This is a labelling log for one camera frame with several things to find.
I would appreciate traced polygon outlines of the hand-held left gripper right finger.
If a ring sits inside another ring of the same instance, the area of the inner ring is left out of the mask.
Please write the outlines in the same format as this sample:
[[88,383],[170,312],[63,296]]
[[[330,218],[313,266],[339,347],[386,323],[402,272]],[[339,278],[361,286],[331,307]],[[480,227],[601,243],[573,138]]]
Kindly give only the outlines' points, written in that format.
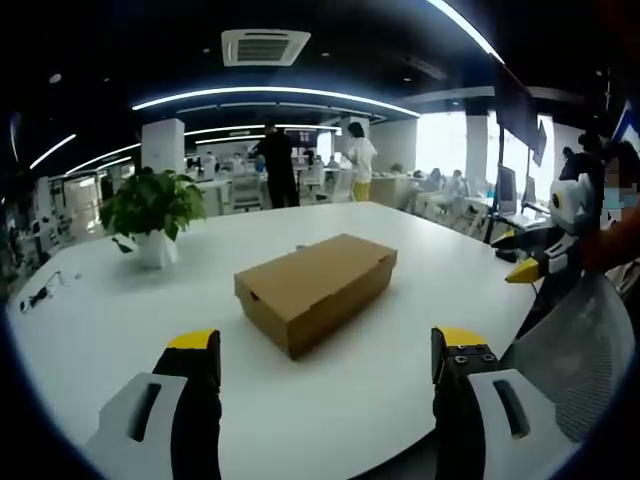
[[437,479],[550,479],[579,449],[555,405],[468,330],[431,330]]

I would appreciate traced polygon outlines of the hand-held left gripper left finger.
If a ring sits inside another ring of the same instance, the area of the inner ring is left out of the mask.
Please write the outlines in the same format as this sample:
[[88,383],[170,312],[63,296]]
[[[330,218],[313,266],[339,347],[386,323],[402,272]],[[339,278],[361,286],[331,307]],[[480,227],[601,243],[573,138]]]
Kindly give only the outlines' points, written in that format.
[[85,455],[105,479],[219,479],[221,339],[173,339],[99,412]]

